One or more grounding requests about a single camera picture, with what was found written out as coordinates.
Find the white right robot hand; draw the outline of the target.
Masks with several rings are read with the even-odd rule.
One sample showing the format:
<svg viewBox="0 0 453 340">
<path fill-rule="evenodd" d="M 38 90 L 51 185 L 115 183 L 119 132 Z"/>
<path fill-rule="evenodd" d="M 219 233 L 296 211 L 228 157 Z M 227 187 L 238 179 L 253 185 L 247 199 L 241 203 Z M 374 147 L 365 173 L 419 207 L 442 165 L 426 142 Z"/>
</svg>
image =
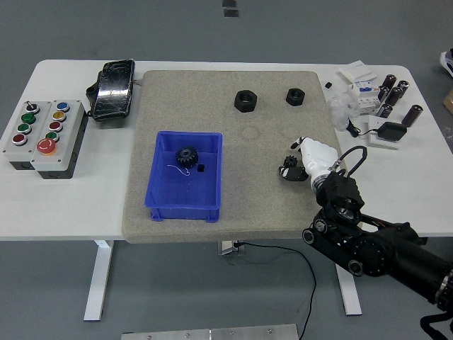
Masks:
<svg viewBox="0 0 453 340">
<path fill-rule="evenodd" d="M 309 137 L 298 138 L 290 147 L 297 149 L 302 158 L 298 165 L 296 156 L 289 155 L 285 158 L 283 166 L 279 167 L 279 173 L 287 181 L 305 181 L 309 179 L 311 185 L 324 180 L 338 158 L 336 149 L 313 140 Z"/>
</svg>

